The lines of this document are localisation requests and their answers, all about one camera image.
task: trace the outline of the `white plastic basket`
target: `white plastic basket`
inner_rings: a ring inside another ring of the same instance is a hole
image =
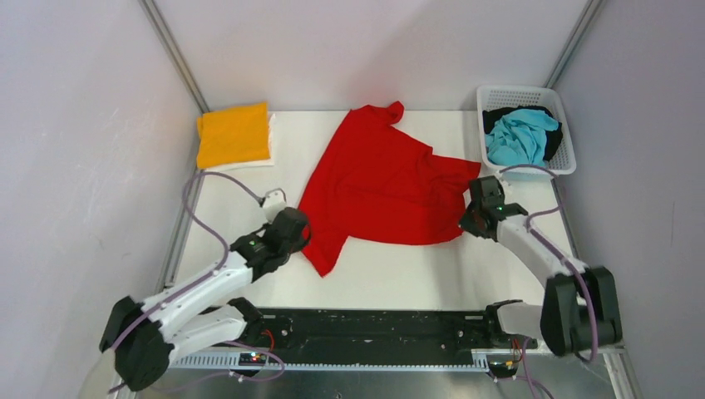
[[[555,156],[548,162],[548,169],[557,175],[570,175],[575,172],[575,153],[573,141],[570,139],[568,122],[565,119],[563,105],[558,93],[544,87],[532,86],[480,86],[477,89],[477,114],[480,122],[480,146],[482,162],[491,170],[502,170],[506,166],[496,165],[487,159],[487,144],[485,143],[485,128],[482,120],[483,111],[492,111],[505,106],[544,106],[551,111],[553,117],[563,124],[563,140],[560,142]],[[516,179],[545,178],[546,173],[529,168],[516,169],[506,173],[507,177]]]

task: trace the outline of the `folded yellow towel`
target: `folded yellow towel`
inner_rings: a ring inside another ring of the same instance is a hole
[[[267,103],[209,112],[198,119],[196,164],[213,166],[269,159]]]

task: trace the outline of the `black cloth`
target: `black cloth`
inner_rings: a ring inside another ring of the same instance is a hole
[[[516,110],[536,110],[543,111],[546,115],[553,118],[553,114],[544,106],[520,106],[517,108],[506,106],[504,108],[497,108],[492,111],[482,112],[482,124],[485,129],[485,134],[489,135],[492,129],[495,128],[495,123],[501,119],[502,116],[509,114],[510,112]],[[544,153],[544,160],[551,160],[555,153],[558,152],[558,147],[560,147],[560,142],[563,141],[563,124],[558,122],[558,129],[555,131],[546,131],[546,150]]]

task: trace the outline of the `turquoise garment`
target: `turquoise garment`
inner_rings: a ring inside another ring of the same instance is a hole
[[[497,165],[544,166],[546,131],[558,129],[558,122],[543,111],[517,110],[502,116],[485,136],[487,158]]]

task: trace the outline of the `red cloth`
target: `red cloth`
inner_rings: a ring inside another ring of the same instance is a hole
[[[303,254],[321,276],[348,236],[426,245],[461,234],[463,192],[480,164],[433,155],[391,126],[403,113],[399,101],[350,111],[311,175],[298,208],[311,223]]]

